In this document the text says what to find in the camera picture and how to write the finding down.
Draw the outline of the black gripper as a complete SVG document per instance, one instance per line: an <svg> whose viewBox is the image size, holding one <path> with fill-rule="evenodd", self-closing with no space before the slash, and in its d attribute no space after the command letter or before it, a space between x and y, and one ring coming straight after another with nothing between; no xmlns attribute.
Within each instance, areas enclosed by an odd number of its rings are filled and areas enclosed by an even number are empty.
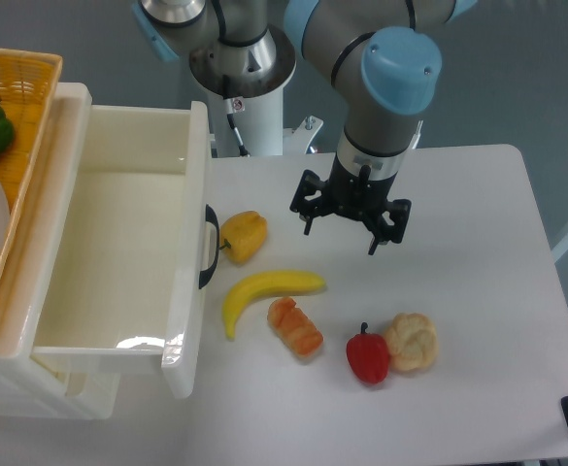
<svg viewBox="0 0 568 466"><path fill-rule="evenodd" d="M339 150L328 181L305 170L289 207L304 221L303 234L310 234L315 218L333 214L361 219L373 236L369 255L373 255L378 246L401 244L412 202L409 199L389 201L387 196L402 160L402 154L378 157L359 150Z"/></svg>

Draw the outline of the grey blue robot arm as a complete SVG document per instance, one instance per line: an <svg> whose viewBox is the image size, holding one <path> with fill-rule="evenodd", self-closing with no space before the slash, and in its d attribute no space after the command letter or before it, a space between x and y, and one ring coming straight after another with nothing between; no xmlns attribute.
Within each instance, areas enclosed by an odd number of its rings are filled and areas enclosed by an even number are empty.
<svg viewBox="0 0 568 466"><path fill-rule="evenodd" d="M290 208L306 223L361 222L374 246L400 243L411 211L388 193L418 144L442 55L429 28L468 1L291 1L282 27L264 1L137 1L133 15L164 61L186 57L204 90L220 157L304 152L286 135L283 91L296 62L310 63L346 101L329 177L305 172Z"/></svg>

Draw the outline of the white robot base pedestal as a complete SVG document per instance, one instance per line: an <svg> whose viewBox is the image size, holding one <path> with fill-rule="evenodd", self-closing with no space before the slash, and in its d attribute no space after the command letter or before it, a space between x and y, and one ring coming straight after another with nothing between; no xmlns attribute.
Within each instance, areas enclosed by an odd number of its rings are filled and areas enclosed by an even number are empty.
<svg viewBox="0 0 568 466"><path fill-rule="evenodd" d="M297 127L284 126L284 89L259 97L224 99L207 90L211 124L211 147L216 157L238 157L241 149L250 156L312 153L312 143L323 120L306 116Z"/></svg>

